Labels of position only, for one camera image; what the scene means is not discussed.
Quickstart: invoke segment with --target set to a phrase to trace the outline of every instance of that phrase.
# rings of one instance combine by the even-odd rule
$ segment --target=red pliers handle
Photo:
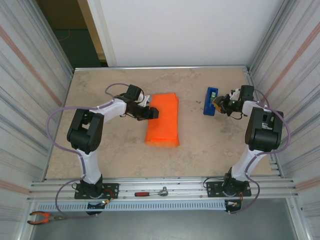
[[[41,225],[41,224],[47,224],[47,223],[49,223],[50,221],[53,221],[53,220],[66,219],[66,217],[64,217],[64,216],[52,216],[51,213],[44,212],[44,211],[34,211],[34,212],[31,212],[29,215],[30,216],[41,215],[41,216],[44,217],[44,219],[41,220],[41,221],[27,221],[27,223],[30,224],[30,225]]]

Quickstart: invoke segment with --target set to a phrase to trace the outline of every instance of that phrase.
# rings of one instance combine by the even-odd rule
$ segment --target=orange cloth
[[[178,105],[175,93],[152,95],[150,107],[159,111],[159,118],[150,119],[144,142],[157,147],[176,148],[178,137]]]

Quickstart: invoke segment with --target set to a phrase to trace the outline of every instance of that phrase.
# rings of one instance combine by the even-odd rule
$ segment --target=table surface
[[[103,128],[97,150],[98,165],[104,178],[223,176],[240,158],[245,148],[248,117],[235,120],[216,111],[203,115],[208,87],[218,95],[246,84],[242,68],[167,68],[108,69],[75,71],[66,106],[95,107],[106,103],[104,94],[114,83],[133,84],[146,95],[176,93],[179,98],[178,134],[180,146],[164,148],[144,143],[148,121],[116,117]],[[126,87],[114,86],[110,93],[124,93]],[[75,111],[62,115],[56,142],[70,148],[67,132]],[[272,174],[265,157],[253,171]],[[54,147],[47,178],[78,178],[81,169],[75,154]]]

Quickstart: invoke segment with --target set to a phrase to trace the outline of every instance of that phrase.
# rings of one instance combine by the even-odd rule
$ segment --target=gray floor
[[[103,212],[98,218],[36,226],[32,235],[33,240],[297,239],[285,199],[259,199],[237,215],[216,210]]]

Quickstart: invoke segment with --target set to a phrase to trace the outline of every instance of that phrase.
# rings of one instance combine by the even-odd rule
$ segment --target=white wall
[[[246,65],[282,0],[88,0],[109,66]]]

